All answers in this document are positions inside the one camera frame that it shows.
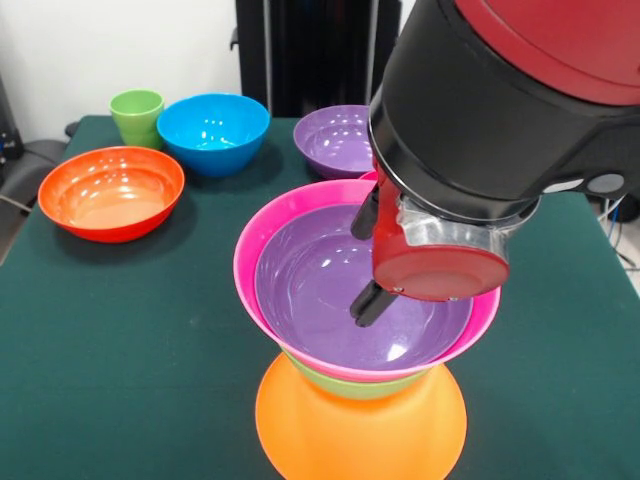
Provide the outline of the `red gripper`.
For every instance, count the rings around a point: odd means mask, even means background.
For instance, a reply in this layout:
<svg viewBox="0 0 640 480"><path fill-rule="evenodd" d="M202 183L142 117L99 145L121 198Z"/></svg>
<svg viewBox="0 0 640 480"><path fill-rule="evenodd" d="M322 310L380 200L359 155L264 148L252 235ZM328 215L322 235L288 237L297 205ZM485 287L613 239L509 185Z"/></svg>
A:
<svg viewBox="0 0 640 480"><path fill-rule="evenodd" d="M373 277L349 312L358 327L370 327L396 295L426 301L474 297L508 278L508 231L457 222L423 210L401 193L375 159L378 191L371 191L350 231L373 235Z"/></svg>

